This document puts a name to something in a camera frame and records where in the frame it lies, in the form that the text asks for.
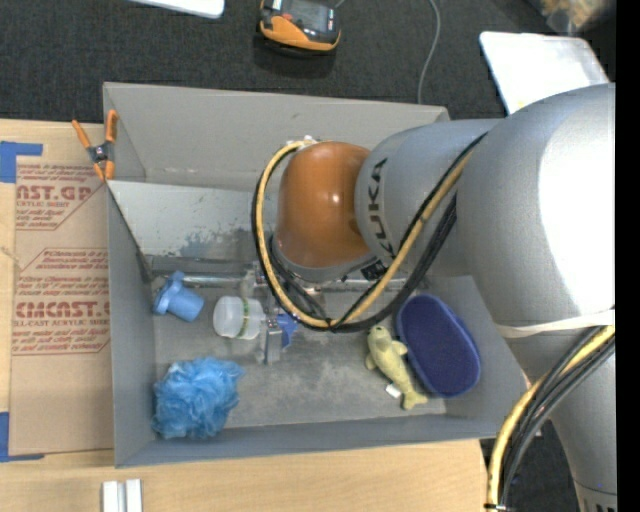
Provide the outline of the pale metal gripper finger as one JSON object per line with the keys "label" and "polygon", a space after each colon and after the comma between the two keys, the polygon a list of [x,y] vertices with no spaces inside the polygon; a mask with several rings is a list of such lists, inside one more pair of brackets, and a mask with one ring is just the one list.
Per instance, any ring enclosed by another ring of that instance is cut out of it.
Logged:
{"label": "pale metal gripper finger", "polygon": [[279,327],[268,327],[265,334],[264,363],[272,365],[281,359],[283,331]]}

